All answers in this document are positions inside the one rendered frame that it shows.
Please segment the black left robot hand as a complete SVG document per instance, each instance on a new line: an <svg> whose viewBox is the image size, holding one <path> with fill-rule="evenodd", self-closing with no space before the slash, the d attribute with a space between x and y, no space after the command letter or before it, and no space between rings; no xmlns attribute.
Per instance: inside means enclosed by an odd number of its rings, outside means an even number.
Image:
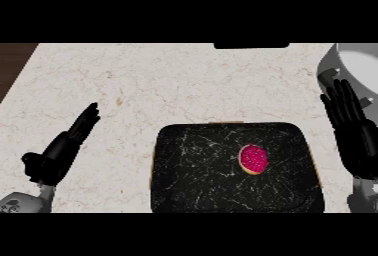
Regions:
<svg viewBox="0 0 378 256"><path fill-rule="evenodd" d="M79 114L71 128L59 133L43 153L26 152L22 155L25 175L29 177L31 182L48 186L59 184L99 120L97 103L91 103Z"/></svg>

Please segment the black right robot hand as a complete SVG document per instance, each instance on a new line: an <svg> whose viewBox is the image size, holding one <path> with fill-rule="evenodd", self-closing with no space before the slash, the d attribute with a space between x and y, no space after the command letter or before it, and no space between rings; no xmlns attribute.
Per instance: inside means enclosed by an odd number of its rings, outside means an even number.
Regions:
<svg viewBox="0 0 378 256"><path fill-rule="evenodd" d="M320 95L344 168L360 179L378 180L378 125L366 118L345 79Z"/></svg>

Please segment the pink frosted cupcake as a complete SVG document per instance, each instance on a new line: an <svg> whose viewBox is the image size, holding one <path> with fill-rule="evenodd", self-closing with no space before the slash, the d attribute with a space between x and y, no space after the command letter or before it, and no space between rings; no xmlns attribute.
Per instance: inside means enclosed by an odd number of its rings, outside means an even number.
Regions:
<svg viewBox="0 0 378 256"><path fill-rule="evenodd" d="M239 150L237 162L248 174L260 175L268 166L265 150L254 144L245 145Z"/></svg>

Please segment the black marbled tray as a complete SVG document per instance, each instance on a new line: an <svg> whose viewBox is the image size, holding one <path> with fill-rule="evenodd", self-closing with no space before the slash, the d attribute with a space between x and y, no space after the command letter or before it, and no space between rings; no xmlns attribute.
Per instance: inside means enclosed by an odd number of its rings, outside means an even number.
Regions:
<svg viewBox="0 0 378 256"><path fill-rule="evenodd" d="M248 174L239 151L267 155ZM150 182L155 213L320 213L325 200L299 128L283 122L174 124L156 137Z"/></svg>

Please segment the black flat appliance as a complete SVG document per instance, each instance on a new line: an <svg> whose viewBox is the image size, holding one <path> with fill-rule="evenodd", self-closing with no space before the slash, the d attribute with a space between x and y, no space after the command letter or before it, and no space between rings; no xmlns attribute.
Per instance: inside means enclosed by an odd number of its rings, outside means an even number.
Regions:
<svg viewBox="0 0 378 256"><path fill-rule="evenodd" d="M218 50L239 49L283 49L289 43L214 43L214 48Z"/></svg>

